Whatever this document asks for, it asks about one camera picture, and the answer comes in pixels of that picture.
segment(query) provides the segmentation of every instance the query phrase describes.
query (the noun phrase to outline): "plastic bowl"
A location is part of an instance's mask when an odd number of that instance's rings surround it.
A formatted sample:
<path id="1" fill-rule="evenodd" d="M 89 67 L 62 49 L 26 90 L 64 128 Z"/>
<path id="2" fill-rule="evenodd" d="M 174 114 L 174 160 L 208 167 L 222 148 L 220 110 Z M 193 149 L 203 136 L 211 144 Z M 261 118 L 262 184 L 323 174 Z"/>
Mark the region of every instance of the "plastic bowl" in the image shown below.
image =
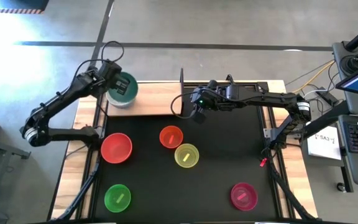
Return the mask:
<path id="1" fill-rule="evenodd" d="M 231 201 L 239 210 L 249 211 L 255 208 L 258 194 L 253 186 L 247 183 L 238 183 L 231 190 Z"/>
<path id="2" fill-rule="evenodd" d="M 122 95 L 117 89 L 109 89 L 106 93 L 107 100 L 110 104 L 118 108 L 129 107 L 134 101 L 139 90 L 136 79 L 129 73 L 121 72 L 120 76 L 129 80 L 126 92 Z"/>
<path id="3" fill-rule="evenodd" d="M 104 160 L 112 164 L 124 162 L 132 152 L 132 142 L 122 133 L 110 134 L 102 143 L 101 153 Z"/>
<path id="4" fill-rule="evenodd" d="M 183 133 L 176 126 L 167 126 L 160 132 L 160 142 L 164 147 L 174 149 L 183 141 Z"/>
<path id="5" fill-rule="evenodd" d="M 175 150 L 175 161 L 183 168 L 195 166 L 199 158 L 200 154 L 192 144 L 182 144 Z"/>
<path id="6" fill-rule="evenodd" d="M 110 212 L 122 212 L 131 203 L 131 191 L 122 184 L 113 185 L 104 195 L 104 205 Z"/>

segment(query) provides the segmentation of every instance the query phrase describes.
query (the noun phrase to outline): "floor stripe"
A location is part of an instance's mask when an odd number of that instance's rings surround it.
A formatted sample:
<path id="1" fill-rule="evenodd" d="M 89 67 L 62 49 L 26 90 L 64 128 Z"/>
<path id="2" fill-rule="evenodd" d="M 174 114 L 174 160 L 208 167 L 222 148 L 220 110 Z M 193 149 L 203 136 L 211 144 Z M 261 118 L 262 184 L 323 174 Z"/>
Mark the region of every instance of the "floor stripe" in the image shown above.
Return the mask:
<path id="1" fill-rule="evenodd" d="M 15 45 L 56 46 L 56 47 L 94 47 L 97 42 L 62 42 L 62 41 L 18 41 Z M 222 50 L 301 50 L 332 52 L 332 47 L 323 46 L 286 46 L 286 45 L 232 45 L 232 44 L 165 44 L 165 43 L 122 43 L 126 48 L 138 49 L 222 49 Z"/>
<path id="2" fill-rule="evenodd" d="M 111 11 L 112 11 L 112 5 L 113 4 L 114 4 L 114 0 L 109 0 L 109 2 L 107 3 L 106 11 L 104 12 L 104 16 L 103 16 L 103 21 L 102 21 L 102 24 L 100 26 L 98 39 L 96 41 L 96 45 L 95 45 L 95 48 L 93 50 L 92 59 L 96 59 L 96 58 L 99 57 L 100 48 L 104 44 L 103 39 L 104 39 L 104 35 L 106 33 L 106 30 L 107 30 L 107 24 L 109 23 L 109 20 L 110 20 L 110 14 L 111 14 Z"/>

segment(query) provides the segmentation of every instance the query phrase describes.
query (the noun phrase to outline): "wooden table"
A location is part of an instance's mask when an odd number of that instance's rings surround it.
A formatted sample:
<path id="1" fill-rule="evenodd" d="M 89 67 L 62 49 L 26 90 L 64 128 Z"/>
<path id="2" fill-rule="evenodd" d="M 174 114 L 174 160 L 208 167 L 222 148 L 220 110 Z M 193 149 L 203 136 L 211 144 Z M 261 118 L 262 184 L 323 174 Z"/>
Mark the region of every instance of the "wooden table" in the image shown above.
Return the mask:
<path id="1" fill-rule="evenodd" d="M 185 83 L 186 82 L 194 83 L 200 81 L 185 81 Z M 286 92 L 283 80 L 258 80 L 258 81 L 242 80 L 236 82 L 238 83 L 267 82 L 270 92 L 275 92 L 275 93 Z M 103 100 L 101 105 L 104 108 L 104 106 L 106 105 L 106 100 Z M 93 98 L 92 96 L 81 98 L 80 102 L 78 103 L 78 109 L 75 116 L 73 128 L 80 129 L 85 125 L 92 126 L 95 108 L 96 108 L 96 98 Z M 267 108 L 264 108 L 264 113 L 267 123 L 266 125 L 269 128 L 270 121 L 269 121 L 269 112 L 267 111 Z M 288 116 L 287 111 L 281 108 L 273 108 L 273 113 L 275 116 L 275 121 L 277 126 L 279 126 L 282 123 L 282 121 Z M 101 113 L 99 117 L 98 125 L 102 125 L 103 120 L 104 120 L 104 115 L 103 113 Z M 287 142 L 298 144 L 298 142 L 294 139 L 289 139 L 287 140 Z M 67 153 L 70 153 L 81 146 L 83 146 L 83 143 L 81 141 L 71 141 L 68 145 Z M 313 195 L 310 189 L 308 174 L 306 173 L 306 167 L 305 167 L 305 163 L 303 162 L 303 157 L 300 148 L 296 146 L 288 146 L 282 152 L 283 152 L 283 159 L 285 163 L 285 169 L 288 177 L 288 183 L 290 185 L 291 191 L 294 193 L 295 197 L 300 201 L 300 203 L 306 208 L 306 210 L 314 217 L 317 217 L 317 211 L 314 205 Z M 84 173 L 86 154 L 87 154 L 87 150 L 85 148 L 70 155 L 65 160 L 63 165 L 62 175 L 58 183 L 58 191 L 56 194 L 55 203 L 53 205 L 52 218 L 57 218 L 58 216 L 60 216 L 79 192 L 79 189 L 81 188 L 83 173 Z M 95 154 L 97 154 L 97 152 L 94 152 L 93 162 L 96 159 Z M 280 203 L 283 208 L 283 215 L 284 217 L 288 217 L 287 201 L 280 187 L 278 188 L 279 188 L 279 195 L 280 195 Z M 91 188 L 89 189 L 85 197 L 84 206 L 81 211 L 83 214 L 82 217 L 87 217 L 90 193 L 91 193 Z"/>

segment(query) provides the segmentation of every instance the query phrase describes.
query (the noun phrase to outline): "red clip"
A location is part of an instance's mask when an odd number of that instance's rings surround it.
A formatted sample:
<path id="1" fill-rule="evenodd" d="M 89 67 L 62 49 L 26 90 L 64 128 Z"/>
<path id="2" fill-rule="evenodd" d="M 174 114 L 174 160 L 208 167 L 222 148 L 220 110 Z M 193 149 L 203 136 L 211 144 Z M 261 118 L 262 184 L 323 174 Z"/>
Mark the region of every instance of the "red clip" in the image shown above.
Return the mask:
<path id="1" fill-rule="evenodd" d="M 266 163 L 266 158 L 265 159 L 262 159 L 262 162 L 260 163 L 260 165 L 259 166 L 261 166 L 261 167 L 263 167 L 264 165 L 265 165 L 265 163 Z"/>

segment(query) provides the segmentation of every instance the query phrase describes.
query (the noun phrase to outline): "green marker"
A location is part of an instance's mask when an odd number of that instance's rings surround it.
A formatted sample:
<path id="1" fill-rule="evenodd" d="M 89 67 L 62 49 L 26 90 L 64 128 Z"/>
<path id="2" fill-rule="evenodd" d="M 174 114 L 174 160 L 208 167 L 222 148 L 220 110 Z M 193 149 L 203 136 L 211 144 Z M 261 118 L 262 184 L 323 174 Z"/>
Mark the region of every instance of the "green marker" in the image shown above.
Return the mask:
<path id="1" fill-rule="evenodd" d="M 123 197 L 124 197 L 124 194 L 121 194 L 121 195 L 119 196 L 119 198 L 116 200 L 116 202 L 119 203 L 119 202 L 122 200 Z"/>

